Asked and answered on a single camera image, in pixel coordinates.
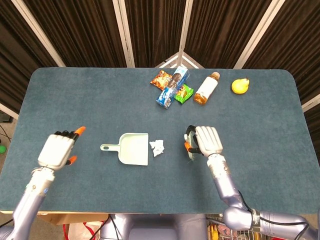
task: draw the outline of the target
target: juice bottle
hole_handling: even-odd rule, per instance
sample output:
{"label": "juice bottle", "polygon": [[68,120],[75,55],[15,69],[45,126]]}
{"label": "juice bottle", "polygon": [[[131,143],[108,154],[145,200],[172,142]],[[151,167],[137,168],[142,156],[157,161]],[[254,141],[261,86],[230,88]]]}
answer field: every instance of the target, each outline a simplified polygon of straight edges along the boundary
{"label": "juice bottle", "polygon": [[201,86],[199,87],[198,91],[196,91],[193,99],[201,105],[206,104],[208,98],[215,90],[216,86],[218,85],[220,78],[220,74],[218,72],[213,72],[210,76],[207,76],[206,79],[203,81]]}

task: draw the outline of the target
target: dustpan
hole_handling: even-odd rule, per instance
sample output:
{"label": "dustpan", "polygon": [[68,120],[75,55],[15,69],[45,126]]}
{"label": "dustpan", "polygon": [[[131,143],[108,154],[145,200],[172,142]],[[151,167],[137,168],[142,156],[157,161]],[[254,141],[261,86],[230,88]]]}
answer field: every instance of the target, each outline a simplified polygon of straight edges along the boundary
{"label": "dustpan", "polygon": [[102,144],[102,151],[116,151],[123,164],[148,165],[148,133],[125,133],[119,144]]}

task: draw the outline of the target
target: dark curtain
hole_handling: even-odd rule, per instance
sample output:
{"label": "dark curtain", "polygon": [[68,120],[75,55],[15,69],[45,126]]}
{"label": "dark curtain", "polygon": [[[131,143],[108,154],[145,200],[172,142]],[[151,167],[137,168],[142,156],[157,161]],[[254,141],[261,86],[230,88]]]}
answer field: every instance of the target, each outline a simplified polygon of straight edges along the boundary
{"label": "dark curtain", "polygon": [[320,1],[285,1],[243,68],[285,69],[301,103],[320,94]]}
{"label": "dark curtain", "polygon": [[304,117],[320,165],[320,104],[306,111]]}
{"label": "dark curtain", "polygon": [[67,67],[126,67],[112,0],[26,0]]}
{"label": "dark curtain", "polygon": [[233,68],[271,0],[195,0],[185,52],[205,68]]}
{"label": "dark curtain", "polygon": [[57,66],[16,7],[0,1],[0,102],[19,113],[32,73]]}
{"label": "dark curtain", "polygon": [[155,67],[179,51],[186,0],[125,0],[136,67]]}

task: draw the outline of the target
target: bottle cap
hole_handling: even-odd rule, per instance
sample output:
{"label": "bottle cap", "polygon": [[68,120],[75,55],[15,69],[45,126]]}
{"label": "bottle cap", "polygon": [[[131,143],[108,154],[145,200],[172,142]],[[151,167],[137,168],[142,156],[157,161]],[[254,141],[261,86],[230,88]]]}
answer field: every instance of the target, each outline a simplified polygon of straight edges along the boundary
{"label": "bottle cap", "polygon": [[216,80],[218,80],[219,78],[220,78],[220,74],[218,73],[218,72],[213,72],[211,75],[210,75],[210,77],[212,77],[212,78],[214,78],[214,79],[216,79]]}

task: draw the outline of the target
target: table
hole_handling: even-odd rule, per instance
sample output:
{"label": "table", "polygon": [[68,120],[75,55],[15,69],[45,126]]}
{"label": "table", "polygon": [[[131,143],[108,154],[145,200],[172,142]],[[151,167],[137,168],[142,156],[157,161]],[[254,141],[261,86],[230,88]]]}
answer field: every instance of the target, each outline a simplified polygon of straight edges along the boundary
{"label": "table", "polygon": [[[41,211],[221,213],[226,205],[206,159],[190,162],[184,147],[192,124],[217,129],[233,179],[251,207],[316,213],[320,169],[291,74],[190,69],[186,83],[196,91],[214,71],[221,77],[206,105],[190,99],[164,109],[156,103],[161,91],[149,84],[157,68],[36,70],[0,176],[0,210],[15,209],[48,135],[84,125],[72,150],[78,160],[56,172]],[[232,93],[232,81],[245,77],[248,92]],[[164,153],[154,158],[149,149],[148,166],[134,166],[122,164],[116,152],[100,150],[130,132],[164,140]]]}

